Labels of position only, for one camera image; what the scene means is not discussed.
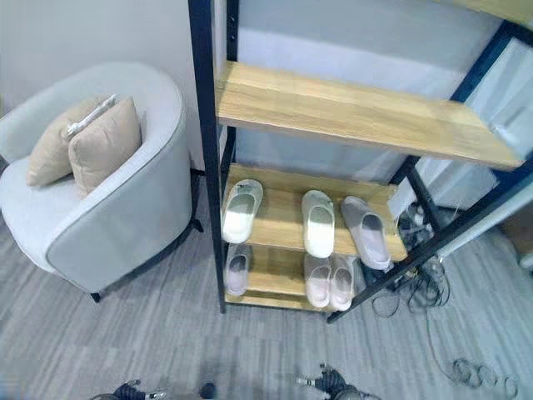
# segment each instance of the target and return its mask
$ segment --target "shelf board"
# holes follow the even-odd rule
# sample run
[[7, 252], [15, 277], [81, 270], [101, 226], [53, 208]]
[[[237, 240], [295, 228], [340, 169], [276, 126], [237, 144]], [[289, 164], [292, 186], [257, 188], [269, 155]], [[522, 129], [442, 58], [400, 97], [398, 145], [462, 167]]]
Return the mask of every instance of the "shelf board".
[[249, 306], [263, 306], [275, 308], [290, 308], [296, 310], [317, 311], [331, 313], [329, 307], [313, 307], [305, 297], [289, 296], [283, 294], [271, 294], [248, 291], [242, 296], [232, 296], [226, 293], [226, 301], [233, 304], [246, 304]]
[[522, 161], [466, 105], [227, 62], [221, 124], [511, 170]]
[[275, 247], [254, 247], [252, 267], [248, 273], [248, 290], [305, 296], [303, 258], [303, 252]]
[[404, 259], [406, 248], [398, 234], [386, 202], [396, 187], [368, 182], [351, 182], [328, 177], [312, 177], [300, 173], [280, 172], [232, 164], [227, 179], [227, 192], [242, 179], [256, 179], [263, 186], [263, 201], [254, 220], [247, 243], [304, 252], [301, 198], [311, 189], [322, 190], [335, 203], [334, 253], [356, 255], [356, 246], [342, 219], [339, 204], [348, 196], [367, 201], [383, 219], [386, 245], [395, 261]]
[[527, 25], [533, 22], [533, 2], [531, 0], [434, 0], [439, 3], [452, 3], [474, 11], [496, 15], [515, 23]]

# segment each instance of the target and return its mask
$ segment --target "slipper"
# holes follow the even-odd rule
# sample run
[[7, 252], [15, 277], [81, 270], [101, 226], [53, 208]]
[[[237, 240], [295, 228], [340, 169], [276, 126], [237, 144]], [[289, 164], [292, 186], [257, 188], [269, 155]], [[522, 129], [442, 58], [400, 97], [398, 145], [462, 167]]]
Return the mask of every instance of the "slipper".
[[391, 255], [386, 248], [381, 217], [366, 202], [353, 196], [342, 201], [341, 212], [361, 260], [370, 268], [387, 269]]
[[330, 305], [339, 311], [346, 311], [356, 296], [353, 287], [353, 264], [346, 257], [334, 257], [331, 263]]
[[228, 243], [243, 243], [252, 234], [253, 220], [263, 199], [263, 186], [244, 179], [232, 187], [222, 221], [222, 237]]
[[242, 296], [248, 289], [248, 271], [252, 263], [252, 248], [245, 244], [230, 246], [227, 252], [224, 282], [233, 296]]
[[323, 192], [310, 190], [301, 200], [303, 242], [306, 252], [317, 258], [327, 258], [335, 242], [333, 202]]
[[328, 258], [306, 254], [304, 258], [307, 300], [312, 306], [323, 308], [330, 303], [331, 267]]

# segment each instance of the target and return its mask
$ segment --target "beige pillow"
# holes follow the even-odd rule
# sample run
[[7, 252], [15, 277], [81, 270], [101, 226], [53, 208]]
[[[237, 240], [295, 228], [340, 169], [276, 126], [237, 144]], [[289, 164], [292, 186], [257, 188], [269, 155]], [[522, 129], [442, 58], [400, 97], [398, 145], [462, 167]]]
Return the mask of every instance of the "beige pillow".
[[29, 186], [47, 185], [72, 172], [68, 161], [67, 130], [71, 124], [89, 115], [105, 99], [95, 97], [84, 100], [48, 125], [30, 155], [26, 173], [26, 183]]
[[128, 160], [141, 146], [133, 99], [128, 97], [76, 135], [68, 145], [74, 179], [82, 195]]

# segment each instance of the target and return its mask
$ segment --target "floor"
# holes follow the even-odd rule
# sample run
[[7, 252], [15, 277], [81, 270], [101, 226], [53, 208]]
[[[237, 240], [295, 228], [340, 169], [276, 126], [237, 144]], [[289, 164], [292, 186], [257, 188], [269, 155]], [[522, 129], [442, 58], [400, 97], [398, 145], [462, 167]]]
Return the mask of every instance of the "floor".
[[[219, 314], [203, 181], [197, 216], [207, 232], [190, 232], [99, 304], [34, 267], [0, 219], [4, 390], [84, 399], [132, 378], [176, 394], [211, 380], [220, 398], [321, 399], [293, 379], [317, 375], [328, 362], [383, 399], [505, 398], [500, 386], [473, 390], [447, 381], [427, 347], [425, 317], [405, 305], [380, 319], [366, 303], [334, 325], [313, 312], [229, 306]], [[533, 279], [518, 268], [511, 245], [493, 230], [445, 264], [451, 301], [430, 315], [437, 357], [445, 368], [458, 357], [488, 363], [519, 381], [518, 398], [533, 398]]]

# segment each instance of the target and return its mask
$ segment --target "white wall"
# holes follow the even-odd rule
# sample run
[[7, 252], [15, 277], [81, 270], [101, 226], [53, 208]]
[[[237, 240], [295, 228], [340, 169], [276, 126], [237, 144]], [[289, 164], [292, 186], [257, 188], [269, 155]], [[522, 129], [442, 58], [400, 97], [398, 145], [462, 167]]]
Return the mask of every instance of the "white wall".
[[192, 166], [203, 168], [187, 0], [0, 0], [0, 54], [6, 109], [93, 64], [161, 69], [183, 92]]
[[[239, 61], [449, 98], [500, 19], [420, 0], [242, 0]], [[404, 155], [239, 129], [237, 159], [388, 181]]]
[[[466, 103], [524, 158], [533, 149], [533, 49], [511, 40]], [[441, 206], [466, 209], [497, 184], [488, 168], [465, 162], [424, 157], [416, 169]], [[398, 215], [414, 199], [402, 183], [389, 206]]]

